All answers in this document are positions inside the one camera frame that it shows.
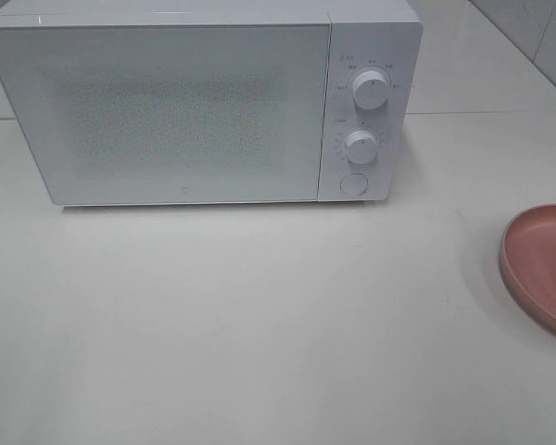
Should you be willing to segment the white microwave oven body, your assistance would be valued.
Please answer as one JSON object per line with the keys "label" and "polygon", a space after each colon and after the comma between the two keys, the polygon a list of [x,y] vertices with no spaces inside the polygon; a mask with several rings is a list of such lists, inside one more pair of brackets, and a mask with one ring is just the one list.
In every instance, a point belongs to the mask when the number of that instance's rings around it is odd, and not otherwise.
{"label": "white microwave oven body", "polygon": [[[1,29],[310,26],[329,28],[318,193],[309,201],[378,201],[387,197],[396,167],[423,25],[405,1],[11,1],[0,8]],[[388,100],[363,110],[352,80],[370,67],[390,78]],[[378,145],[371,163],[357,165],[344,152],[347,136],[371,132]],[[343,194],[340,181],[362,173],[368,189]]]}

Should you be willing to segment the pink round plate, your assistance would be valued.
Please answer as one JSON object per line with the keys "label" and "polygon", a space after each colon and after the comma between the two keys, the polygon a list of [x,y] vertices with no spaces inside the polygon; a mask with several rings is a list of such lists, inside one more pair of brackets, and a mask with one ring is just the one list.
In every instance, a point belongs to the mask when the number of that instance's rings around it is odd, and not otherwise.
{"label": "pink round plate", "polygon": [[556,335],[556,204],[525,210],[509,222],[499,269],[521,309]]}

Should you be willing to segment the white microwave door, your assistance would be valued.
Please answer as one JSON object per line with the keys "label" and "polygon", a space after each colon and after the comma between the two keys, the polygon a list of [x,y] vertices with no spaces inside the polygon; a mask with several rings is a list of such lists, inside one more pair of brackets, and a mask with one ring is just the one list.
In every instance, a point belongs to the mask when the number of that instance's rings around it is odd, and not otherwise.
{"label": "white microwave door", "polygon": [[316,198],[329,28],[1,29],[0,81],[58,205]]}

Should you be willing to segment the upper white power knob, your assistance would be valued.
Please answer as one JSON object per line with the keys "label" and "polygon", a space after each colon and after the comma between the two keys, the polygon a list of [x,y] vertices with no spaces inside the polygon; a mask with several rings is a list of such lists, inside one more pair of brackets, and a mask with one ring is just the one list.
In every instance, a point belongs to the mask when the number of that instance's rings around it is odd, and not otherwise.
{"label": "upper white power knob", "polygon": [[352,94],[355,105],[363,110],[380,108],[389,97],[390,78],[377,67],[360,72],[352,80]]}

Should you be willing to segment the round white door release button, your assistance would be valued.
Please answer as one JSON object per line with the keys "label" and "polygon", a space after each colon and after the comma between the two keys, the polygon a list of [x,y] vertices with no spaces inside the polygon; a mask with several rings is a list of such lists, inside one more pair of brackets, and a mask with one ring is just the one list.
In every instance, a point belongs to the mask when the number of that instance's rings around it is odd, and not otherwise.
{"label": "round white door release button", "polygon": [[368,179],[362,173],[347,174],[340,181],[340,190],[350,196],[361,196],[368,189]]}

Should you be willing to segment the lower white timer knob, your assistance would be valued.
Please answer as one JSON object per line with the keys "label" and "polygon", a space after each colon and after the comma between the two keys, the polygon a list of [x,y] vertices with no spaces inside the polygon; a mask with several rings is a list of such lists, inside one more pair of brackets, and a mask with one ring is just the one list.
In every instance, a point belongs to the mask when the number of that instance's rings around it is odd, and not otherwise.
{"label": "lower white timer knob", "polygon": [[350,133],[345,139],[344,152],[349,162],[365,165],[376,159],[378,153],[377,141],[371,132],[357,130]]}

